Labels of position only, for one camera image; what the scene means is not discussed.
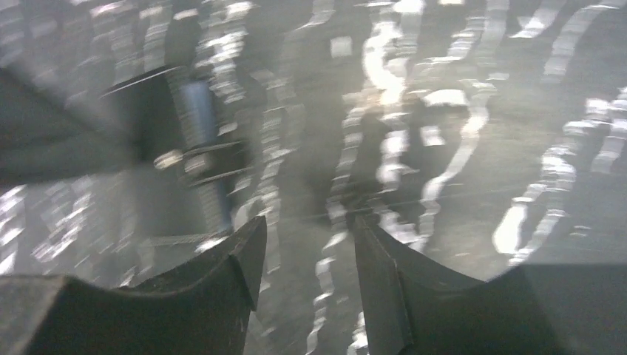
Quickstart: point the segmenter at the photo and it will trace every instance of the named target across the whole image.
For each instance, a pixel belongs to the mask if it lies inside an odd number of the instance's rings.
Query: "metal latch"
[[[181,183],[193,187],[228,178],[250,169],[248,151],[241,141],[172,150],[155,159],[155,168],[175,168]]]

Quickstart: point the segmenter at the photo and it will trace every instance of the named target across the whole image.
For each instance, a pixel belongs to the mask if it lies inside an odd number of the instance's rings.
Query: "blue strip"
[[[202,133],[206,143],[217,142],[217,122],[213,114],[211,105],[211,92],[207,84],[203,82],[195,82],[185,85],[183,93],[186,96],[188,105],[196,115],[192,115],[192,119],[196,121],[198,130]],[[215,182],[217,190],[217,199],[220,202],[222,210],[222,221],[224,223],[223,230],[231,229],[233,222],[231,220],[231,203],[226,194],[225,184],[222,181]]]

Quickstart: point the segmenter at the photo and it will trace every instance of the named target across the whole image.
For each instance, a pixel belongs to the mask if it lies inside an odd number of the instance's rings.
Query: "glossy table surface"
[[[590,249],[605,238],[614,246],[607,258],[627,260],[627,1],[6,2],[0,62],[26,63],[34,82],[53,83],[68,101],[183,65],[211,79],[227,123],[279,124],[248,128],[260,153],[276,154],[260,154],[258,189],[234,211],[245,216],[259,197],[265,206],[248,215],[265,213],[269,227],[272,272],[249,354],[365,351],[339,208],[355,197],[376,197],[383,220],[397,214],[391,234],[482,280],[543,243]],[[466,58],[451,64],[454,56]],[[278,135],[279,146],[264,134]],[[91,216],[102,220],[74,238],[77,250],[91,260],[97,249],[123,249],[132,211],[116,179],[5,192],[0,203],[17,199],[20,209],[0,217],[26,227],[0,247],[2,271],[73,273],[105,287],[136,276],[115,256],[103,275],[84,264],[33,266],[36,257],[20,263],[13,253],[41,250],[42,228],[96,205],[106,217]],[[83,208],[86,195],[95,202]],[[119,211],[128,215],[111,217]]]

